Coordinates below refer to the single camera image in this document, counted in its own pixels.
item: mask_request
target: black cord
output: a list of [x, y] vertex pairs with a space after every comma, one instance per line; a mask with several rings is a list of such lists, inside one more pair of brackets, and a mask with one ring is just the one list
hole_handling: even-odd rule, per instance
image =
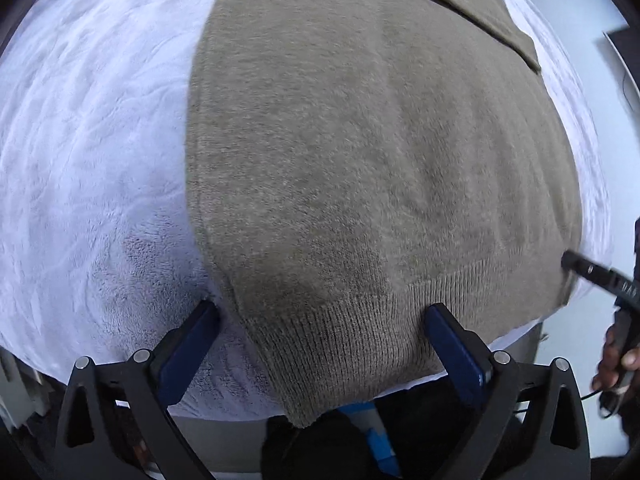
[[[595, 392], [591, 392], [589, 395], [585, 395], [584, 397], [580, 397], [580, 402], [584, 402], [587, 399], [591, 399], [591, 397], [596, 396], [597, 394], [599, 394], [602, 390], [596, 390]], [[524, 410], [517, 410], [516, 412], [513, 413], [524, 413], [528, 410], [528, 408], [525, 408]]]
[[626, 96], [626, 91], [625, 91], [625, 81], [626, 78], [628, 77], [628, 73], [625, 70], [625, 75], [622, 77], [622, 93], [625, 96], [626, 99], [626, 104], [629, 106], [629, 109], [635, 114], [635, 115], [640, 115], [640, 112], [638, 110], [634, 110], [634, 108], [631, 105], [631, 102], [629, 102], [629, 98]]

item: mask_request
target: white floor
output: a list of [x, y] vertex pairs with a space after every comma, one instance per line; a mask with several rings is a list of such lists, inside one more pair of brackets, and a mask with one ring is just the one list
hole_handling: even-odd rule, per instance
[[[551, 23], [582, 80], [611, 197], [611, 265], [631, 275], [634, 222], [640, 216], [640, 102], [627, 80], [625, 91], [632, 109], [627, 103], [622, 91], [623, 65], [603, 35], [625, 26], [626, 21], [611, 0], [531, 1]], [[567, 357], [581, 392], [588, 393], [605, 330], [612, 323], [612, 306], [612, 296], [594, 290], [552, 316], [544, 325], [548, 339], [540, 345], [538, 362], [548, 364], [556, 356]], [[596, 398], [585, 402], [591, 455], [623, 454], [626, 439], [619, 419], [600, 420], [596, 408]]]

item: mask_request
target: fuzzy white fabric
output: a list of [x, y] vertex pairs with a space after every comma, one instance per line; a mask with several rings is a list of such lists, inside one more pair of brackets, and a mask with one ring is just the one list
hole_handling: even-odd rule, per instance
[[[0, 59], [0, 346], [60, 381], [78, 356], [153, 347], [215, 296], [184, 194], [191, 60], [214, 1], [39, 0]], [[533, 5], [506, 2], [574, 151], [581, 249], [606, 262], [609, 200], [578, 78]], [[173, 412], [281, 413], [233, 320]]]

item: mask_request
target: brown sweater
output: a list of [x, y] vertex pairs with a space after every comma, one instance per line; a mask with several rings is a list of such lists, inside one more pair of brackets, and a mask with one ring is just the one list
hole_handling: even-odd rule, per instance
[[489, 342], [566, 301], [574, 160], [502, 0], [217, 0], [190, 91], [199, 247], [296, 425], [439, 371], [428, 304]]

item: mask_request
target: silver screw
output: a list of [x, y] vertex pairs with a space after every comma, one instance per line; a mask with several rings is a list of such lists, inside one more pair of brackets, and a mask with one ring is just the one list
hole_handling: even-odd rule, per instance
[[89, 365], [89, 358], [86, 355], [76, 359], [76, 368], [78, 370], [83, 370], [84, 368], [87, 368], [88, 365]]
[[503, 350], [499, 350], [494, 354], [495, 362], [500, 363], [501, 365], [505, 365], [511, 361], [511, 356], [504, 352]]
[[563, 357], [559, 357], [558, 359], [556, 359], [556, 366], [563, 372], [565, 372], [569, 369], [569, 361], [567, 361]]
[[137, 363], [143, 363], [150, 357], [151, 357], [151, 352], [145, 349], [138, 350], [135, 354], [133, 354], [133, 360]]

